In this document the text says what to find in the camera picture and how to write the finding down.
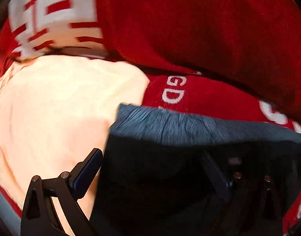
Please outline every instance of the cream cloth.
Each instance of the cream cloth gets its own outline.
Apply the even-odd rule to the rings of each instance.
[[[148,82],[125,62],[62,55],[14,62],[0,79],[0,185],[22,209],[32,176],[57,177],[103,150],[118,105],[141,105]],[[97,177],[78,201],[87,218],[96,184]]]

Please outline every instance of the black fabric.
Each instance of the black fabric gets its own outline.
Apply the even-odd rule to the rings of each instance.
[[[204,235],[227,205],[204,173],[205,150],[228,176],[235,171],[249,178],[269,174],[283,214],[299,194],[301,144],[168,147],[110,135],[90,222],[101,236]],[[232,157],[241,159],[241,165],[229,165]],[[242,226],[246,232],[251,228],[252,224]]]

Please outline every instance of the gray fabric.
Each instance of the gray fabric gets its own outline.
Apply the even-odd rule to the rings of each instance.
[[[20,217],[0,192],[0,218],[14,236],[20,236]]]
[[[221,120],[123,104],[119,106],[110,134],[177,147],[252,141],[301,144],[301,134],[271,123]]]

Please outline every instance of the white pattern on red fabric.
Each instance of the white pattern on red fabric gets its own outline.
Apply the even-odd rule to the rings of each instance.
[[[104,49],[95,0],[11,0],[13,55],[32,58],[52,48]]]

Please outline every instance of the beige fabric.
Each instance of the beige fabric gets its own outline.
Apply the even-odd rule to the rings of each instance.
[[[144,73],[125,62],[71,56],[14,62],[0,79],[1,186],[22,209],[32,176],[57,177],[93,148],[103,150],[119,103],[141,105],[147,85]],[[78,201],[88,218],[96,184],[97,178]]]

